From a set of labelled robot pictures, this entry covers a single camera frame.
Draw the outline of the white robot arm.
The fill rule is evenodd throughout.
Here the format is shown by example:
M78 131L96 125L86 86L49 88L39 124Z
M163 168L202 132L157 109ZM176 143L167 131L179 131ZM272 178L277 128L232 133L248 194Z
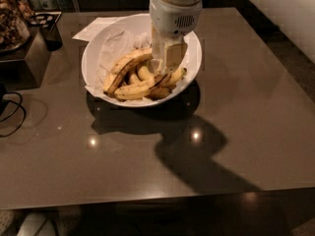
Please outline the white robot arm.
M150 0L153 57L162 74L174 72L187 50L184 36L197 25L202 0Z

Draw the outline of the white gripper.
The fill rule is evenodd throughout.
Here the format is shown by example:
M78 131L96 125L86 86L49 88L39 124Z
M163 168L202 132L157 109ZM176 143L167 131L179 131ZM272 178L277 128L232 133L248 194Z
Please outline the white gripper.
M202 0L150 0L153 57L162 74L172 73L182 63L187 43L178 35L195 28L202 8Z

